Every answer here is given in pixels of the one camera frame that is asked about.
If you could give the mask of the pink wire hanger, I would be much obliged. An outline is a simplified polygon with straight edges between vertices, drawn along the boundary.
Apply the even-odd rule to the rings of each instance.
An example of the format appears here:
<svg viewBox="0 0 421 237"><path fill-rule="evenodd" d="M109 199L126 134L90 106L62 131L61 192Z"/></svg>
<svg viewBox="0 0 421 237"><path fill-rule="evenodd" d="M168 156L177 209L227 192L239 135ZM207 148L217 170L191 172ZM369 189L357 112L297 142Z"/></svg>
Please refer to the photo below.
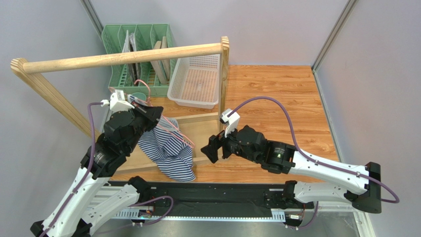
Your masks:
<svg viewBox="0 0 421 237"><path fill-rule="evenodd" d="M151 118L153 118L156 121L156 125L160 128L162 128L164 131L167 132L171 132L171 131L177 131L181 134L182 138L178 138L175 135L173 135L173 137L175 137L176 139L182 141L184 144L186 144L187 146L189 146L190 148L195 148L195 144L184 134L182 134L182 132L180 131L180 129L175 126L167 117L162 117L162 114L158 115L158 112L162 112L163 108L162 107L153 107L151 104L151 89L148 86L147 83L145 83L144 81L137 79L133 84L144 84L146 86L146 88L148 89L148 96L146 98L146 101L143 101L141 99L136 98L135 101L136 102L144 102L148 107L151 107L152 109L150 109L151 112Z"/></svg>

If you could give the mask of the blue white striped tank top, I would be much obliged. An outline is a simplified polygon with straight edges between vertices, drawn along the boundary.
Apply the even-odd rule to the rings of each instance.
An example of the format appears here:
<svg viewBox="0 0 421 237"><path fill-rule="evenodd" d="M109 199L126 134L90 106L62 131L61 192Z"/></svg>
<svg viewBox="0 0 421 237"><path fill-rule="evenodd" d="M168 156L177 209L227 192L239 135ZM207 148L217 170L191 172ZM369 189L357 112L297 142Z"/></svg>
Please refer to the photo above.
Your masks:
<svg viewBox="0 0 421 237"><path fill-rule="evenodd" d="M193 149L185 140L176 119L160 117L159 123L141 135L137 142L141 151L168 178L178 182L196 179L193 171Z"/></svg>

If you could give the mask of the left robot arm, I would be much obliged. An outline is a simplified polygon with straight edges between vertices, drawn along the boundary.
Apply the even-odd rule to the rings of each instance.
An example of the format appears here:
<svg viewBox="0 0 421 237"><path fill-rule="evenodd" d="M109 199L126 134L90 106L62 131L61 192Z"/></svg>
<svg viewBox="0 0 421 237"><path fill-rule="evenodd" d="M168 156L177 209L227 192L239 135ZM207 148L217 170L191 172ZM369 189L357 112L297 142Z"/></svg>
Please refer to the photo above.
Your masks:
<svg viewBox="0 0 421 237"><path fill-rule="evenodd" d="M151 199L151 187L135 176L116 193L89 208L93 198L134 151L145 132L155 128L163 107L132 102L129 109L111 115L104 132L92 143L77 175L56 209L30 228L36 237L90 237L121 210Z"/></svg>

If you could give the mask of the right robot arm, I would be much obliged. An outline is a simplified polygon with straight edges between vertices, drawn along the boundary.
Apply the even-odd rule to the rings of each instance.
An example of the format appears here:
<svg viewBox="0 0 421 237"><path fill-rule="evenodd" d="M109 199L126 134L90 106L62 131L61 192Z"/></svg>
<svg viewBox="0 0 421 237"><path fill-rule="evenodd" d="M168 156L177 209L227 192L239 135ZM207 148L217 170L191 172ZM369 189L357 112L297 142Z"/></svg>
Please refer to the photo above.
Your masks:
<svg viewBox="0 0 421 237"><path fill-rule="evenodd" d="M275 174L304 175L321 180L316 185L301 181L286 182L284 198L297 202L333 201L351 204L368 213L381 213L381 166L375 162L350 165L315 156L293 145L268 140L249 126L227 134L225 131L209 138L201 152L212 162L231 155L260 164Z"/></svg>

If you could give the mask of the wooden clothes rack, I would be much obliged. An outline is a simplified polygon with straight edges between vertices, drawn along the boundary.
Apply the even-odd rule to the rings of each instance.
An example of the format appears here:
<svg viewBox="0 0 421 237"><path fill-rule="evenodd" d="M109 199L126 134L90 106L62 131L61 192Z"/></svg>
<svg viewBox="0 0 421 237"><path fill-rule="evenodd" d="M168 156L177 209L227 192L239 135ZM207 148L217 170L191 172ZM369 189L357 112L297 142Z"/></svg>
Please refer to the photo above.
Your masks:
<svg viewBox="0 0 421 237"><path fill-rule="evenodd" d="M221 37L219 43L200 44L192 46L151 49L145 51L105 54L97 56L77 57L60 60L29 62L25 58L12 59L11 70L32 90L40 95L75 127L87 136L90 135L88 120L70 103L44 76L43 73L59 72L76 69L111 67L111 88L118 87L120 82L129 79L126 65L128 63L147 63L152 60L171 60L193 56L219 55L219 82L216 85L218 112L177 117L180 127L191 136L196 147L193 149L193 164L207 164L209 160L200 152L200 145L211 132L218 133L223 129L219 116L225 109L226 87L229 61L229 38Z"/></svg>

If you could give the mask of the small teal bowl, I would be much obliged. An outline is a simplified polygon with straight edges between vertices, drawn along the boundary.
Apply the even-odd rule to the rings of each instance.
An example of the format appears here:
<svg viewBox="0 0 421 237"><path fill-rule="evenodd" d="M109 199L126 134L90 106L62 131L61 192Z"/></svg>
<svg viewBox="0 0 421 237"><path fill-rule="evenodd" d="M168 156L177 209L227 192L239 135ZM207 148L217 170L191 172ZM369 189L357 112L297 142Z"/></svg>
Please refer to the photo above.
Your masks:
<svg viewBox="0 0 421 237"><path fill-rule="evenodd" d="M141 92L133 93L131 96L134 98L134 100L144 101L144 102L147 101L147 96Z"/></svg>

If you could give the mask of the green plastic file organizer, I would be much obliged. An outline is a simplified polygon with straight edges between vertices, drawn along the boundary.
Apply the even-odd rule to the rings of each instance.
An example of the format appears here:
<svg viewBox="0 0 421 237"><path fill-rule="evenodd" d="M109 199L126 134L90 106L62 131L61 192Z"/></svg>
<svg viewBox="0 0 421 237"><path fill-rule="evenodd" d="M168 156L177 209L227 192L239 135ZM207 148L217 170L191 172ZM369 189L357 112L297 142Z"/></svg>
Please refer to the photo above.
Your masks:
<svg viewBox="0 0 421 237"><path fill-rule="evenodd" d="M162 59L158 51L175 46L168 24L106 25L102 31L102 41L108 54L118 56L112 66L109 89L122 90L125 94L136 92L148 96L144 84L133 84L140 79L151 89L150 97L166 97L169 82L177 59ZM162 60L168 84L161 84L151 65L151 61Z"/></svg>

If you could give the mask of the wooden boards in organizer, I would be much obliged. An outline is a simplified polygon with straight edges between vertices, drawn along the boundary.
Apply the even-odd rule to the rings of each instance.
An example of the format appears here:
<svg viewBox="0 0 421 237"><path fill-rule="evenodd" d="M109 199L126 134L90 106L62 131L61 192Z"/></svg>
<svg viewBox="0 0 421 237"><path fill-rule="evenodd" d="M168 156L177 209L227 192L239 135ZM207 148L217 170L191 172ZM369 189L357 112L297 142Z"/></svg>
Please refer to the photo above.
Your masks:
<svg viewBox="0 0 421 237"><path fill-rule="evenodd" d="M165 72L162 60L151 61L151 65L155 71L156 76L158 77L159 82L164 85L168 84L169 78Z"/></svg>

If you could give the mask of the white perforated plastic basket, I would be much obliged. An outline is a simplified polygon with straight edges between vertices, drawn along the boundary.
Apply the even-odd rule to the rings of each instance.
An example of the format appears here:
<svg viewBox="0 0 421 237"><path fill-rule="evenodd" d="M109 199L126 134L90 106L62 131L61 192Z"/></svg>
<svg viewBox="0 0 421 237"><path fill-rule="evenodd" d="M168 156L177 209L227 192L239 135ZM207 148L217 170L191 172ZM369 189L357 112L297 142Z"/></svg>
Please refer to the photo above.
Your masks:
<svg viewBox="0 0 421 237"><path fill-rule="evenodd" d="M167 98L179 106L213 109L218 104L220 55L177 59Z"/></svg>

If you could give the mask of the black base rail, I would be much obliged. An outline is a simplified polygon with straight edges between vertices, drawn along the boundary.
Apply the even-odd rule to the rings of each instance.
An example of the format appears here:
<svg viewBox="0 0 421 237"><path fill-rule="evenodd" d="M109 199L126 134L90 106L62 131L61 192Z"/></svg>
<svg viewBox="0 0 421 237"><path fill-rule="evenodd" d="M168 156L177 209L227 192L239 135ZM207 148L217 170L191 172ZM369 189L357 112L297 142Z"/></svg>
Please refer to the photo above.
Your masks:
<svg viewBox="0 0 421 237"><path fill-rule="evenodd" d="M111 217L134 222L153 221L166 211L165 220L283 222L303 226L304 216L320 212L323 202L287 200L284 184L222 184L151 182L144 206L124 207Z"/></svg>

